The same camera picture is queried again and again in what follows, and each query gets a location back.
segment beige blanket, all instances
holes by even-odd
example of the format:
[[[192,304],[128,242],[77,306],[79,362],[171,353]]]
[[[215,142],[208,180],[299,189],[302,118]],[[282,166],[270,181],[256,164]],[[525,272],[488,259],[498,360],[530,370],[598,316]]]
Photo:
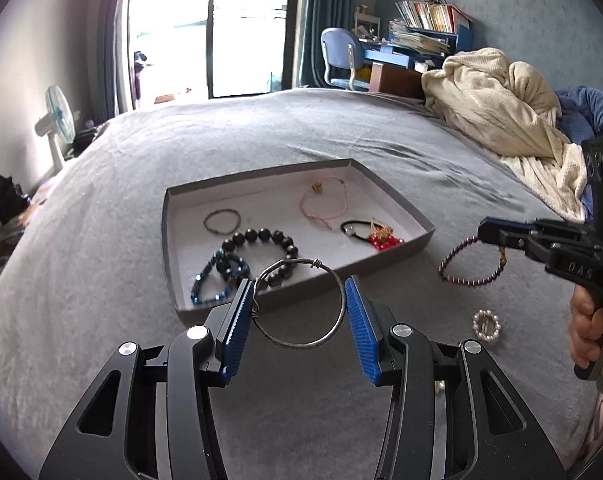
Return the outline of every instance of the beige blanket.
[[[559,100],[534,67],[483,48],[450,56],[422,76],[422,86],[426,107],[500,155],[563,218],[584,222],[584,156],[556,129]]]

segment chair seat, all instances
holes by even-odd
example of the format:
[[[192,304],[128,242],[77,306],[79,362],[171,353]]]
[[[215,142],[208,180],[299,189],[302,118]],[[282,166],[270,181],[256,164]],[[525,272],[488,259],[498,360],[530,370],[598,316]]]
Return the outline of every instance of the chair seat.
[[[339,88],[344,88],[346,90],[350,90],[350,79],[331,79],[330,84],[333,86],[339,86]],[[359,81],[355,79],[353,82],[353,86],[355,87],[355,91],[357,92],[367,92],[371,84],[366,81]]]

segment blue chair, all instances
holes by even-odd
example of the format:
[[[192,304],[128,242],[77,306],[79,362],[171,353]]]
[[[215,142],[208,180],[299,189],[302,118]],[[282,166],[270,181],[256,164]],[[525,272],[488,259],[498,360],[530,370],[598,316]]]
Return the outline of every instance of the blue chair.
[[[367,92],[370,83],[355,78],[357,70],[363,66],[363,46],[350,30],[326,28],[321,33],[321,50],[324,53],[326,73],[324,79],[331,86]],[[350,69],[350,79],[330,78],[330,67]]]

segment blue wallpaper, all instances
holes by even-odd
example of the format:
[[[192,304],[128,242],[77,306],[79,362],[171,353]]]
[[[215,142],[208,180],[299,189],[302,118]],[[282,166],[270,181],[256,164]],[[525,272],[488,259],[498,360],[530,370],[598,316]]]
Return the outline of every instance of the blue wallpaper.
[[[377,0],[376,14],[387,23],[398,1]],[[495,46],[530,63],[553,88],[603,90],[603,16],[592,0],[446,1],[475,20],[474,48]]]

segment gray bedsheet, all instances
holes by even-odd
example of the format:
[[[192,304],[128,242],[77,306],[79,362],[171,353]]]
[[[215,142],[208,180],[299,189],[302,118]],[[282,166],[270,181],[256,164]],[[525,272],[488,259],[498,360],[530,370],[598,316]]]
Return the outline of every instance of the gray bedsheet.
[[[553,216],[507,171],[416,104],[297,89],[264,97],[135,112],[113,120],[59,185],[0,277],[0,438],[35,477],[85,388],[121,342],[170,342],[183,329],[162,268],[167,187],[280,164],[352,157],[437,226],[427,249],[363,279],[431,339],[472,337],[473,314],[496,310],[495,359],[565,465],[595,400],[566,349],[571,285],[510,252],[481,289],[443,284],[437,266],[487,215]],[[495,248],[462,253],[451,272],[486,276]],[[302,340],[323,333],[334,294],[268,312]],[[374,474],[390,392],[360,372],[347,325],[329,344],[292,352],[251,332],[238,377],[212,393],[232,479],[365,479]]]

